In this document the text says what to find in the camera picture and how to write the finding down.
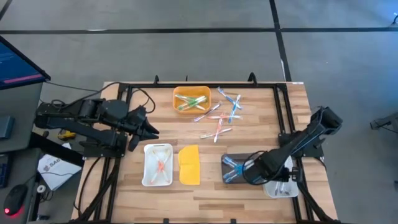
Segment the wooden tabletop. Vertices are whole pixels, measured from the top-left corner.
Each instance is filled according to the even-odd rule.
[[[287,83],[296,129],[305,129],[310,121],[310,107],[305,87],[302,83]],[[115,99],[118,85],[102,92],[101,97]],[[181,115],[172,108],[172,88],[148,88],[148,94],[156,102],[156,110],[148,114],[150,123],[160,131],[158,140],[142,141],[133,152],[126,151],[121,160],[118,187],[114,201],[112,222],[160,223],[169,218],[172,223],[229,223],[232,218],[238,223],[295,223],[291,198],[273,199],[263,192],[261,186],[230,184],[222,182],[221,155],[225,153],[245,153],[278,148],[279,125],[275,110],[273,91],[267,88],[225,89],[228,93],[239,93],[243,110],[237,110],[243,120],[234,120],[233,130],[213,139],[199,139],[205,133],[212,133],[217,126],[215,120],[202,119],[193,123],[195,115]],[[219,100],[221,111],[229,113],[232,104],[217,92],[211,90],[213,104]],[[280,101],[284,111],[286,130],[288,129],[283,94]],[[136,92],[132,97],[131,109],[144,104],[147,97]],[[152,109],[151,102],[147,111]],[[153,143],[169,143],[174,151],[174,180],[166,187],[144,187],[141,184],[144,170],[144,146]],[[200,152],[201,184],[187,186],[178,180],[178,152],[183,147],[197,144]],[[95,159],[85,162],[79,187]],[[101,172],[101,159],[93,169],[83,194],[83,208],[88,206],[98,192]],[[337,218],[328,184],[325,168],[315,159],[303,159],[305,175],[310,193],[322,209]],[[299,195],[303,218],[306,218],[302,196]],[[108,197],[104,198],[101,217],[104,218]]]

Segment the monitor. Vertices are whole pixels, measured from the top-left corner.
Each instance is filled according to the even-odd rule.
[[[45,71],[0,36],[0,90],[50,79]]]

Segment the white container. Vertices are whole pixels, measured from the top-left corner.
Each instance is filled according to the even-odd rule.
[[[167,186],[173,182],[173,147],[170,144],[148,144],[144,147],[144,176],[142,184],[146,187]],[[158,172],[159,160],[164,162],[164,171]]]
[[[289,156],[285,162],[285,166],[289,168],[290,171],[293,169],[293,160]],[[270,181],[262,186],[264,193],[268,194],[272,198],[286,198],[286,197],[296,197],[299,195],[299,188],[297,183],[290,177],[288,182]]]

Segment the gray floor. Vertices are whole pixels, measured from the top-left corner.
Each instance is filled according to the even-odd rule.
[[[0,7],[6,2],[0,0]],[[276,0],[282,27],[386,27],[397,1]],[[0,29],[272,27],[268,1],[13,0]],[[5,35],[56,83],[99,89],[104,81],[284,79],[275,35]],[[283,34],[293,81],[305,82],[312,107],[344,119],[324,144],[341,221],[396,223],[397,136],[369,122],[398,111],[398,33]],[[42,99],[66,102],[85,93],[45,85]],[[67,221],[79,177],[40,211]]]

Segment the yellow cloth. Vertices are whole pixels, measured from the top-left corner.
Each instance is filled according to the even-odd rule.
[[[180,182],[185,185],[200,185],[200,161],[198,145],[185,146],[178,154]]]

